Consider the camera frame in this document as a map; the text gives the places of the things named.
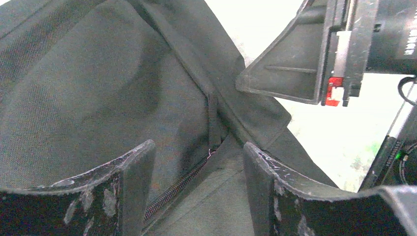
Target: zipper teeth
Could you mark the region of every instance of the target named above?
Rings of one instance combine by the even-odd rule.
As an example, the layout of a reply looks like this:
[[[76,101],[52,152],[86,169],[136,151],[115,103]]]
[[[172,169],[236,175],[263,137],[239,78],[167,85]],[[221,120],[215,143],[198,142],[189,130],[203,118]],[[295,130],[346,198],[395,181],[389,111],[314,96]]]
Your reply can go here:
[[[145,211],[144,221],[149,220],[157,211],[161,210],[168,202],[174,199],[184,187],[200,172],[207,163],[208,157],[204,158],[200,164],[192,169],[186,176],[182,177],[174,186],[170,187],[161,197],[155,200]]]

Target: black cable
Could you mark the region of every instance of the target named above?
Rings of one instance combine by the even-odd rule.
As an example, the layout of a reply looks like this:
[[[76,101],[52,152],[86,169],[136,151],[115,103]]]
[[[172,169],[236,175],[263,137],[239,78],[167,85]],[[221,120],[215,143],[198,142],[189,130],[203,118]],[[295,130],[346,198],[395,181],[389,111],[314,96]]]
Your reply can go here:
[[[417,78],[416,77],[405,77],[404,79],[401,79],[400,80],[400,82],[398,83],[398,92],[400,93],[400,96],[406,101],[406,102],[408,102],[408,103],[410,103],[411,105],[413,105],[413,106],[417,106],[417,103],[416,102],[413,102],[413,101],[411,101],[411,100],[409,100],[407,97],[406,97],[406,95],[404,95],[404,92],[403,92],[403,86],[406,84],[406,83],[409,83],[409,82],[413,82],[414,84],[417,84]]]

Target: zipper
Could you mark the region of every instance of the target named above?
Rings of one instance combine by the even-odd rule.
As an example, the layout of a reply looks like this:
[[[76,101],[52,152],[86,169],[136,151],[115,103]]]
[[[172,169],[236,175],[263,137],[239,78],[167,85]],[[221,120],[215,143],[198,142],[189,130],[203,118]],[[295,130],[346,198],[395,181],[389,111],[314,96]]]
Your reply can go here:
[[[208,150],[208,157],[203,158],[188,174],[183,176],[176,184],[171,186],[167,191],[165,191],[158,199],[153,201],[152,204],[145,211],[144,221],[149,220],[152,216],[155,215],[159,210],[161,210],[166,204],[168,204],[172,199],[178,196],[178,194],[184,190],[184,188],[197,176],[201,169],[207,164],[210,157],[216,151]]]

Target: red clip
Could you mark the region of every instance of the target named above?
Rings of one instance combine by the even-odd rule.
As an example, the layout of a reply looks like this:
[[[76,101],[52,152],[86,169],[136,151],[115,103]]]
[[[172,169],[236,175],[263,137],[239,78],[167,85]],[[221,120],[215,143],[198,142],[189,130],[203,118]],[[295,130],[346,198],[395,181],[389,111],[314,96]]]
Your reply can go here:
[[[327,96],[326,96],[326,105],[337,107],[340,101],[332,99],[331,92],[333,88],[342,87],[343,78],[342,77],[330,77],[328,80]]]

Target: scuffed black plastic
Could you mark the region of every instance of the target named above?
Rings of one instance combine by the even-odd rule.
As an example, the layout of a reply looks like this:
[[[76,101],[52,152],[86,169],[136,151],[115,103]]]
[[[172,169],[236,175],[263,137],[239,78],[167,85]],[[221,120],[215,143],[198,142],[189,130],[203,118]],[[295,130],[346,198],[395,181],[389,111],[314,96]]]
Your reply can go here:
[[[327,7],[305,0],[297,16],[236,79],[236,89],[297,102],[318,104],[325,53]]]
[[[142,229],[155,144],[32,189],[0,189],[0,235],[136,235]]]
[[[255,235],[417,235],[417,187],[346,192],[301,175],[251,143],[244,146],[244,168]]]

